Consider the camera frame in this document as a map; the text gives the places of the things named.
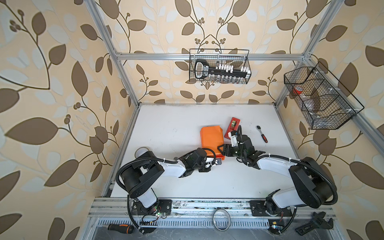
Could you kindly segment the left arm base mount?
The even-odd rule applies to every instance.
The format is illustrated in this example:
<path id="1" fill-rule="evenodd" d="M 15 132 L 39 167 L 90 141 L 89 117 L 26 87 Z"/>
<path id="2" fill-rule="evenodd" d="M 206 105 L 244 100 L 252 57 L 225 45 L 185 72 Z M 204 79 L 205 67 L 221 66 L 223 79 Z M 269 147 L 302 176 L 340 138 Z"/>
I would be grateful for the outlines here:
<path id="1" fill-rule="evenodd" d="M 153 205 L 146 208 L 141 202 L 133 202 L 131 212 L 133 215 L 157 215 L 160 217 L 169 216 L 172 211 L 172 200 L 157 200 Z"/>

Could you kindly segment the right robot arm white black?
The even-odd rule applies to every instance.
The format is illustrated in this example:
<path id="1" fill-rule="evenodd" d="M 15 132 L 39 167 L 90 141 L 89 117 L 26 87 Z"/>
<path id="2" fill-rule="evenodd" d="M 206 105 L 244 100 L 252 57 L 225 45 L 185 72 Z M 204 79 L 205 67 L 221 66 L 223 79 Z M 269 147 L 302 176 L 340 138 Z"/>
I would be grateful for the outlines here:
<path id="1" fill-rule="evenodd" d="M 287 207 L 311 207 L 334 205 L 339 196 L 333 180 L 310 157 L 296 160 L 280 155 L 257 151 L 251 139 L 242 133 L 242 127 L 229 133 L 231 143 L 218 146 L 226 157 L 236 157 L 249 168 L 271 171 L 292 180 L 290 189 L 276 190 L 266 197 L 269 212 Z"/>

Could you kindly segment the yellow orange wrapping paper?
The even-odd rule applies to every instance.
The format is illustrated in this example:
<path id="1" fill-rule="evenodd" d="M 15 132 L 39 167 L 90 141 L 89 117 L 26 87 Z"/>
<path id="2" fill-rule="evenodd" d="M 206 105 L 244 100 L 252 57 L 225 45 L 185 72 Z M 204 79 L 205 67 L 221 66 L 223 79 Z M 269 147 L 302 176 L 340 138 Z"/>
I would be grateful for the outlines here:
<path id="1" fill-rule="evenodd" d="M 225 160 L 218 147 L 224 144 L 223 130 L 220 126 L 203 127 L 200 131 L 202 148 L 211 149 L 215 152 L 216 158 Z"/>

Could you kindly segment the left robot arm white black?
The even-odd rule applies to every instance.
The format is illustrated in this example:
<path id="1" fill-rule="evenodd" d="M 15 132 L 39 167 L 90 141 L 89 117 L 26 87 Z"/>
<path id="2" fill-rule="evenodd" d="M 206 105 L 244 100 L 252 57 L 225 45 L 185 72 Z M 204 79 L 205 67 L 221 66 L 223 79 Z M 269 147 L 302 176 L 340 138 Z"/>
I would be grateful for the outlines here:
<path id="1" fill-rule="evenodd" d="M 222 159 L 208 148 L 198 148 L 174 160 L 167 160 L 156 157 L 143 147 L 136 151 L 133 161 L 117 171 L 115 182 L 127 192 L 130 199 L 151 210 L 159 204 L 152 186 L 161 176 L 185 178 L 194 171 L 207 173 L 213 166 L 221 164 Z"/>

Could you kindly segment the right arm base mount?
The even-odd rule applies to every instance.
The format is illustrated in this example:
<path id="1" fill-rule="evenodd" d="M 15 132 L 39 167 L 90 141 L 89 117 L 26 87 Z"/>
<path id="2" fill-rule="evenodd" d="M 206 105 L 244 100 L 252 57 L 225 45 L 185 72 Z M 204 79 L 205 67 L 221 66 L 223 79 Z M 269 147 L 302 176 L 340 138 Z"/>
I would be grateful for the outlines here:
<path id="1" fill-rule="evenodd" d="M 250 201 L 250 209 L 253 217 L 291 217 L 293 215 L 288 207 L 281 209 L 274 202 L 266 200 Z"/>

